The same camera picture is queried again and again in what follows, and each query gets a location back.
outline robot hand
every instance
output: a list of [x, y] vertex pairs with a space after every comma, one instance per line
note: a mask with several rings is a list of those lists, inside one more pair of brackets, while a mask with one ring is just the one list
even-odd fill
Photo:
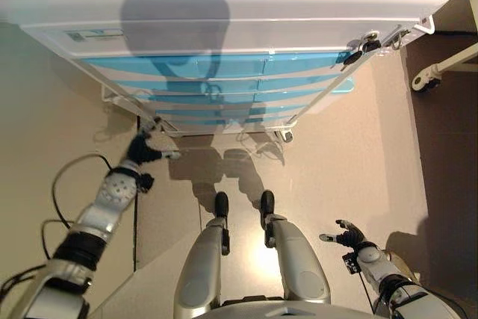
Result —
[[335, 242], [351, 247], [352, 253], [342, 258], [351, 274], [363, 272], [379, 299], [385, 303], [393, 319], [459, 319], [460, 317], [443, 301], [428, 292], [402, 273], [386, 254], [372, 242], [367, 241], [362, 231], [347, 220], [335, 221], [346, 231], [341, 235], [320, 235], [325, 242]]
[[140, 172], [140, 165], [160, 158], [175, 159], [177, 151], [158, 151], [148, 146], [148, 131], [140, 130], [124, 159], [110, 170], [96, 199], [69, 229], [53, 258], [39, 270], [10, 319], [82, 319], [88, 314], [83, 294], [91, 285], [96, 265], [111, 239], [124, 210], [137, 192], [147, 192], [154, 179]]

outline bed caster wheel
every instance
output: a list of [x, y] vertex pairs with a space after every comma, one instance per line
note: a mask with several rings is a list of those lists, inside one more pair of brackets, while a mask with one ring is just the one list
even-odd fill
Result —
[[421, 70], [410, 82], [410, 89], [416, 93], [424, 93], [441, 83], [441, 76], [436, 64]]
[[291, 130], [281, 130], [281, 131], [276, 131], [276, 136], [280, 138], [282, 141], [285, 143], [292, 142], [294, 139], [294, 136], [292, 135]]

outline silver robot leg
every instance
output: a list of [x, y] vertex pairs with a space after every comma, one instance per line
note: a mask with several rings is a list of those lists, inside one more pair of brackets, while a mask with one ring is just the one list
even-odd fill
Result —
[[176, 287], [174, 319], [195, 318], [220, 305], [220, 260], [225, 228], [225, 218], [214, 218], [196, 239]]
[[274, 214], [271, 191], [262, 194], [261, 225], [266, 247], [277, 249], [284, 298], [330, 304], [329, 283], [312, 246], [294, 224]]

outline label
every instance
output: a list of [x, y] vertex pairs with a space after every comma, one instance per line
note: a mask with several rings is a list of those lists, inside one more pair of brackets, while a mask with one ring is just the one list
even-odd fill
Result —
[[68, 30], [65, 33], [77, 43], [117, 40], [124, 37], [121, 29]]

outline tiled floor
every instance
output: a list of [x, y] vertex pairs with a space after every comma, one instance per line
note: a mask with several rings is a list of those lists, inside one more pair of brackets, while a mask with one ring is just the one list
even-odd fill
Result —
[[[343, 247], [319, 241], [338, 232], [335, 219], [360, 226], [385, 247], [394, 232], [415, 236], [426, 220], [415, 119], [400, 53], [374, 58], [354, 75], [356, 89], [319, 114], [299, 120], [294, 141], [266, 134], [190, 137], [157, 134], [158, 148], [178, 147], [177, 162], [148, 168], [155, 186], [139, 201], [138, 267], [95, 318], [171, 318], [187, 252], [212, 218], [215, 191], [229, 195], [231, 254], [222, 261], [222, 300], [282, 295], [275, 250], [263, 245], [255, 201], [276, 194], [285, 215], [311, 242], [332, 289], [332, 302], [369, 312]], [[426, 244], [415, 247], [426, 257]]]

